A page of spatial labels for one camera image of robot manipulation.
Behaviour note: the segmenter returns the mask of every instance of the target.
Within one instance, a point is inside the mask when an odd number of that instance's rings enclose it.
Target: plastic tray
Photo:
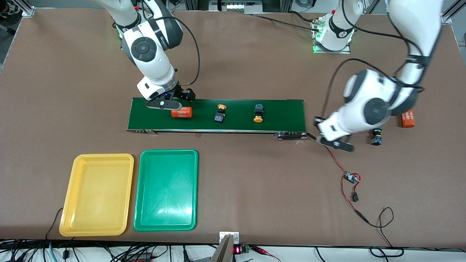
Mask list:
[[[129,154],[78,156],[71,170],[60,233],[66,237],[123,233],[133,166]]]
[[[197,181],[197,151],[144,151],[137,182],[134,229],[192,230],[196,226]]]

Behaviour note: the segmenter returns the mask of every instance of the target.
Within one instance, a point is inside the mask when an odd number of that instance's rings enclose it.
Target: red wire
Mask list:
[[[332,156],[333,158],[333,161],[335,161],[335,163],[337,164],[337,166],[343,171],[345,172],[346,174],[346,169],[343,168],[342,164],[340,164],[340,162],[338,161],[338,159],[336,158],[336,156],[333,154],[333,152],[328,148],[328,147],[325,147],[327,148],[327,150],[329,151],[330,155]],[[353,204],[351,203],[351,201],[348,199],[348,197],[346,196],[345,194],[345,191],[343,190],[343,180],[345,178],[345,174],[343,174],[342,176],[342,179],[340,181],[340,189],[342,191],[342,195],[343,197],[345,198],[346,202],[348,203],[348,205],[351,207],[351,209],[353,209],[353,211],[357,214],[356,212],[356,208],[354,208]],[[359,182],[353,187],[353,190],[356,190],[356,186],[359,185],[359,183],[361,182],[361,175],[357,174],[357,173],[354,173],[354,175],[357,175],[358,178],[359,178]]]
[[[271,257],[273,257],[273,258],[275,258],[276,260],[278,260],[278,261],[281,262],[280,258],[278,258],[278,257],[276,257],[276,256],[274,256],[274,255],[272,255],[272,254],[270,254],[269,252],[267,252],[266,255],[271,256]]]
[[[327,150],[329,151],[330,155],[332,156],[333,158],[333,161],[335,161],[335,164],[337,164],[337,166],[343,171],[346,173],[346,170],[343,168],[342,164],[340,164],[340,162],[338,161],[338,159],[336,159],[336,156],[333,154],[333,152],[328,148],[328,147],[325,147],[327,148]]]

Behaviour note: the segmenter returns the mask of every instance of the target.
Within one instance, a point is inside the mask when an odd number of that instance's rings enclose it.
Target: yellow tray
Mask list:
[[[126,229],[134,158],[130,154],[78,156],[63,207],[63,236],[119,235]]]

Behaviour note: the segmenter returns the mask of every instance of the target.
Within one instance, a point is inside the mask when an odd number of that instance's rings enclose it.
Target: black connector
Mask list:
[[[259,253],[259,247],[252,246],[252,245],[249,245],[249,247],[251,248],[252,251],[255,251],[255,252]]]
[[[353,202],[358,202],[359,201],[359,197],[357,196],[356,192],[351,193],[351,199],[353,200]]]
[[[186,247],[183,246],[183,262],[191,262],[191,260],[189,259],[189,256],[188,256],[188,252],[186,252]]]
[[[63,251],[63,256],[62,256],[63,259],[67,259],[69,258],[69,251],[66,249],[65,251]]]

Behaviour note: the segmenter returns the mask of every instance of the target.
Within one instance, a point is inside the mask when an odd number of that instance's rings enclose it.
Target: green tray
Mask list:
[[[127,131],[146,132],[223,132],[266,133],[277,131],[306,132],[304,102],[302,100],[231,100],[196,99],[191,105],[192,118],[173,118],[169,110],[151,109],[144,98],[133,98]],[[254,106],[264,105],[264,121],[256,123]],[[227,106],[222,124],[214,122],[217,105]]]
[[[198,153],[150,149],[141,154],[134,229],[181,231],[196,226]]]

